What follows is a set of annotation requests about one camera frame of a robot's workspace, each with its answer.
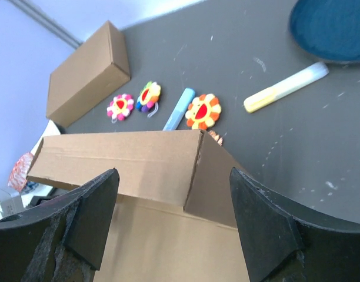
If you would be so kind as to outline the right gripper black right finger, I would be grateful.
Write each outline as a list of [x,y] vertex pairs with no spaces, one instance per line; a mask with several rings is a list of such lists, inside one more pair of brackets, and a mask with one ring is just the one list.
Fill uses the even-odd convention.
[[250,281],[360,281],[360,224],[306,207],[232,168]]

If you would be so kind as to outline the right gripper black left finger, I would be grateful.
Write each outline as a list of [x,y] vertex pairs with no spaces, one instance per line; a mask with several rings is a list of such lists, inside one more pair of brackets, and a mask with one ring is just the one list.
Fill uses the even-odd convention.
[[118,195],[109,169],[88,183],[0,220],[0,281],[93,281]]

